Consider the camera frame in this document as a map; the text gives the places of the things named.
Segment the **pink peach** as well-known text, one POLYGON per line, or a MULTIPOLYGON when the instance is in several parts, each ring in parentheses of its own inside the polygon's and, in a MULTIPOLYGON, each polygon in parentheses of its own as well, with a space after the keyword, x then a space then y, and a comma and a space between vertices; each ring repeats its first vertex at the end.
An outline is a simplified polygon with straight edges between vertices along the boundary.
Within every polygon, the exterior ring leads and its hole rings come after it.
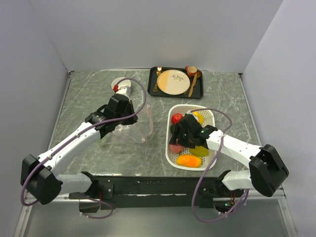
POLYGON ((175 153, 175 154, 179 154, 181 152, 183 152, 184 147, 180 146, 180 145, 169 145, 169 149, 171 152, 175 153))

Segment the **red strawberry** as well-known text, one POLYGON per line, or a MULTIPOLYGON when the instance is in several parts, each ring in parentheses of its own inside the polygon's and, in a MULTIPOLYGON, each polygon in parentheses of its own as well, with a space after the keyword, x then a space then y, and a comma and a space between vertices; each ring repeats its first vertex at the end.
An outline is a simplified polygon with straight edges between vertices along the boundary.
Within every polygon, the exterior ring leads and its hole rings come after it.
POLYGON ((176 114, 174 114, 174 115, 172 116, 171 122, 172 122, 172 124, 176 124, 176 123, 178 123, 182 118, 183 118, 183 115, 182 115, 182 114, 176 113, 176 114))

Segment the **yellow bell pepper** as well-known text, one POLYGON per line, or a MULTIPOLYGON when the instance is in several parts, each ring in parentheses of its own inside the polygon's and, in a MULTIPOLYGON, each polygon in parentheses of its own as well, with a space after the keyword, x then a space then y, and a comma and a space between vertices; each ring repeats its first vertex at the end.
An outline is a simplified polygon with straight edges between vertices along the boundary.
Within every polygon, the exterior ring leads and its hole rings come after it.
POLYGON ((197 119, 200 125, 204 123, 204 117, 198 112, 192 112, 192 115, 197 119))

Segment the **clear zip top bag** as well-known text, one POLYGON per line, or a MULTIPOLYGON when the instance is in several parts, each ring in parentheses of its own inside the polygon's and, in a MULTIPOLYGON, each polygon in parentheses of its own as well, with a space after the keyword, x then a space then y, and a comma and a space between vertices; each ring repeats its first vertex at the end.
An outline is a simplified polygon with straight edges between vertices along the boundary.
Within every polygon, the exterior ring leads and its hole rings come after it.
POLYGON ((101 146, 144 143, 153 132, 153 116, 151 105, 147 104, 137 115, 138 121, 133 125, 118 125, 113 132, 101 140, 101 146))

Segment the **green avocado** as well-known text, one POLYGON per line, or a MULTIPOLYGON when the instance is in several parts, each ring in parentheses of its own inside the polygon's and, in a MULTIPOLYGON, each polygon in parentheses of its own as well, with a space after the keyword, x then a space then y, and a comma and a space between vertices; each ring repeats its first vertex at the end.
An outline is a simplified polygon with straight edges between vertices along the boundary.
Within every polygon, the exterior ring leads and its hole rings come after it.
POLYGON ((172 136, 177 136, 178 128, 179 128, 179 124, 177 124, 177 123, 173 124, 170 127, 170 132, 171 132, 172 136))

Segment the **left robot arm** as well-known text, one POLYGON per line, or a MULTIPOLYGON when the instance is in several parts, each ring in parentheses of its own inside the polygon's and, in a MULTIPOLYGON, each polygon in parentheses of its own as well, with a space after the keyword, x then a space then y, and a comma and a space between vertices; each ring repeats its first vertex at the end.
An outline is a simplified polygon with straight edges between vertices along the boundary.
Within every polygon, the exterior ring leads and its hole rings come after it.
POLYGON ((88 173, 62 176, 62 169, 92 143, 101 140, 116 126, 136 123, 133 104, 128 96, 116 93, 108 104, 91 113, 66 139, 47 152, 22 161, 21 185, 38 202, 45 205, 59 194, 82 193, 93 198, 98 193, 94 178, 88 173))

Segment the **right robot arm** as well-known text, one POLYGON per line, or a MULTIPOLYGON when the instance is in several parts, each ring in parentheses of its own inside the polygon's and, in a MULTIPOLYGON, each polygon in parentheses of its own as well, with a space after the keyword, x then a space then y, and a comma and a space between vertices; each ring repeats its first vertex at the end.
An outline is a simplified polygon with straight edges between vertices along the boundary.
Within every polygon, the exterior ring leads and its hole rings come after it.
POLYGON ((255 189, 260 194, 271 197, 289 175, 274 146, 266 144, 261 147, 243 142, 211 125, 202 126, 190 114, 171 126, 169 142, 185 148, 202 146, 246 166, 246 170, 225 171, 221 174, 216 191, 222 197, 227 197, 238 189, 255 189))

